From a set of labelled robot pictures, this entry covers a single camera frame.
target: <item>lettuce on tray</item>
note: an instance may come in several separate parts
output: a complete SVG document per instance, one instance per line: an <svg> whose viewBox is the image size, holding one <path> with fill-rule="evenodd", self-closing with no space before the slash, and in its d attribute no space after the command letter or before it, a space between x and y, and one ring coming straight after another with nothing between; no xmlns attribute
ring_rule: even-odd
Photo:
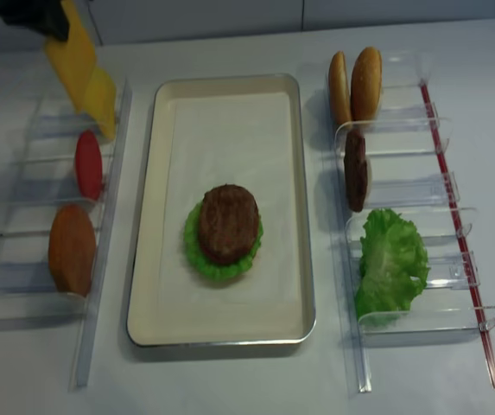
<svg viewBox="0 0 495 415"><path fill-rule="evenodd" d="M410 310L428 279L428 252L416 226L391 209L372 210L360 238L358 318L375 311Z"/></svg>

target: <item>white tray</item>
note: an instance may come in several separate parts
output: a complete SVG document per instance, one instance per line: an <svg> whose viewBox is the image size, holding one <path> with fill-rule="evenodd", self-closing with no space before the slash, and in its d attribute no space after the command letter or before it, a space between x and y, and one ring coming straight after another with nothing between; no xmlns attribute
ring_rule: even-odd
<svg viewBox="0 0 495 415"><path fill-rule="evenodd" d="M299 88L288 75L161 86L149 147L128 333L141 346L290 344L314 321ZM264 236L253 267L208 282L183 251L206 191L249 189Z"/></svg>

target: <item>cheese slice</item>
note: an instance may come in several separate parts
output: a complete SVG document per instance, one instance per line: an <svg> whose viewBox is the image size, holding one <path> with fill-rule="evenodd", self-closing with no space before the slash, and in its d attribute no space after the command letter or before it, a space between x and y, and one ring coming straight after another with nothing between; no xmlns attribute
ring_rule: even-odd
<svg viewBox="0 0 495 415"><path fill-rule="evenodd" d="M72 0L62 0L69 29L66 42L48 37L44 50L60 82L73 102L74 110L80 112L86 89L96 67L95 47Z"/></svg>
<svg viewBox="0 0 495 415"><path fill-rule="evenodd" d="M100 67L93 69L84 96L83 108L98 123L109 140L115 138L115 99L117 88L111 76Z"/></svg>

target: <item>tray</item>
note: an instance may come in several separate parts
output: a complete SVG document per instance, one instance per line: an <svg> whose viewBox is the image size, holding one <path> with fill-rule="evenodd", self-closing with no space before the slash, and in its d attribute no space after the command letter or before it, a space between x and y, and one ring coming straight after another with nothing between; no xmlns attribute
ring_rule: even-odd
<svg viewBox="0 0 495 415"><path fill-rule="evenodd" d="M382 58L383 90L376 119L334 125L333 145L329 157L324 157L324 163L338 171L333 211L339 231L332 234L332 241L338 301L347 302L347 324L342 326L346 327L344 337L352 340L351 372L356 374L359 392L367 393L371 391L368 348L480 338L495 387L489 334L495 327L495 306L480 300L476 258L466 241L478 214L474 208L458 207L460 193L445 159L452 123L438 115L429 98L429 56L384 52ZM347 60L353 63L355 57ZM372 175L369 197L358 214L347 206L343 171L346 135L351 129L365 136ZM354 297L360 282L359 241L366 216L380 207L392 208L416 224L428 250L428 286L410 311L374 312L358 319Z"/></svg>
<svg viewBox="0 0 495 415"><path fill-rule="evenodd" d="M106 142L92 119L74 113L50 69L38 70L35 79L20 89L11 92L13 99L21 93L22 105L34 109L22 128L10 132L5 143L10 150L0 151L0 327L43 328L80 321L71 388L86 386L131 91L127 83L118 88L117 138ZM39 92L29 93L31 89ZM81 197L73 177L76 142L79 134L88 129L98 137L103 157L104 189L95 203ZM67 203L83 207L96 232L98 249L87 298L58 292L48 269L51 224L58 208Z"/></svg>
<svg viewBox="0 0 495 415"><path fill-rule="evenodd" d="M249 189L264 225L253 267L212 284L183 224L206 191ZM299 89L288 75L177 80L155 109L128 333L140 346L292 344L315 321Z"/></svg>

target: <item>hamburger bun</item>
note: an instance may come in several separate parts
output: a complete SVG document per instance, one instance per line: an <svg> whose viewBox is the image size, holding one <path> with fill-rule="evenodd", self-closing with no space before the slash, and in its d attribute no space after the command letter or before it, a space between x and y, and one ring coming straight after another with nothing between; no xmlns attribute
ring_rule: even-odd
<svg viewBox="0 0 495 415"><path fill-rule="evenodd" d="M330 93L330 108L335 124L343 125L352 121L346 61L345 55L341 51L332 58L327 83Z"/></svg>
<svg viewBox="0 0 495 415"><path fill-rule="evenodd" d="M201 205L201 251L218 265L237 262L255 245L258 222L257 203L247 189L233 184L212 189Z"/></svg>
<svg viewBox="0 0 495 415"><path fill-rule="evenodd" d="M78 205L59 209L49 233L48 266L58 291L90 292L96 241L90 217Z"/></svg>
<svg viewBox="0 0 495 415"><path fill-rule="evenodd" d="M382 56L376 48L365 48L354 64L351 77L351 111L355 121L373 119L382 91Z"/></svg>

